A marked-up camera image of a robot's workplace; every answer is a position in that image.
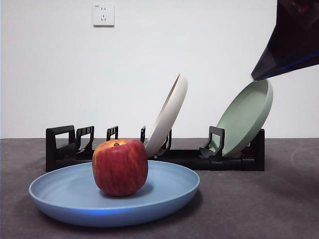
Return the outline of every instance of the plate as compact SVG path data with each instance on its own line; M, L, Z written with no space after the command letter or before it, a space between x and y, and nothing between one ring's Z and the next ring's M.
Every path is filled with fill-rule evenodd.
M111 197L96 186L92 163L61 168L35 179L29 193L38 209L59 221L86 227L121 227L150 222L185 206L198 175L183 166L149 161L144 186L128 197Z
M265 79L250 83L229 105L217 127L225 129L224 157L237 157L258 134L265 123L273 102L273 88ZM219 146L214 135L210 149Z
M182 74L179 74L155 121L153 130L146 140L145 150L147 157L154 156L164 144L183 104L186 92L187 79Z

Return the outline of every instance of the white plate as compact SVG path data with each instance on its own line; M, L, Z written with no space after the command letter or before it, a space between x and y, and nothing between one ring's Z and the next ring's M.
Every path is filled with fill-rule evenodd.
M154 156L165 142L183 104L186 92L187 79L182 74L179 74L146 141L147 157Z

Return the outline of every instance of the black object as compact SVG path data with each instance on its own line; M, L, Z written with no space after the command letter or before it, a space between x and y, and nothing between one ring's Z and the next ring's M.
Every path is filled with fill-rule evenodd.
M278 0L277 21L255 81L319 64L319 0Z
M55 136L69 133L68 144L57 147ZM81 136L90 134L90 141L80 149ZM76 130L76 137L73 125L47 128L45 136L45 171L90 162L93 155L92 142L94 139L94 126Z
M146 128L143 126L140 138L142 142L145 140L145 131ZM69 133L68 144L57 148L55 136L62 133ZM86 134L90 134L90 141L84 148L80 149L81 136ZM115 135L115 139L118 139L118 134L118 126L107 129L106 141L110 140L112 135ZM213 134L220 137L219 147L215 152L209 150ZM93 139L93 126L78 129L76 131L76 138L73 125L47 128L46 172L78 163L90 162L94 152L92 149ZM149 160L175 163L193 170L265 170L265 132L263 129L259 131L250 145L241 152L238 158L222 157L224 142L225 130L210 126L208 140L203 148L196 150L171 149L172 138L170 130L165 143L158 153L154 157L149 158Z
M215 152L209 150L212 135L220 137L219 147ZM171 131L167 142L171 142ZM222 157L225 142L225 130L217 127L209 127L209 139L203 148L197 149L170 149L162 146L160 154L152 157L152 160L170 162L185 166L193 170L253 170L265 171L265 131L261 129L238 158Z

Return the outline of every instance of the blue plate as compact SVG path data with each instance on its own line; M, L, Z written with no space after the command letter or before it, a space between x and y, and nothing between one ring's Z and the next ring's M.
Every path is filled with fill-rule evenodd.
M198 175L183 166L149 161L145 185L128 197L111 197L96 186L92 163L58 169L35 179L29 194L59 221L86 227L121 227L165 217L195 195Z

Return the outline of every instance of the dark gray tabletop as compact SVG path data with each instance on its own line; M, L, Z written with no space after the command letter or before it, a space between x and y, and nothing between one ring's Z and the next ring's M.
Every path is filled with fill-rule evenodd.
M203 142L174 139L173 146ZM45 139L1 140L2 239L319 238L319 139L267 139L265 172L197 171L199 190L188 205L125 228L82 228L41 213L28 187L44 169Z

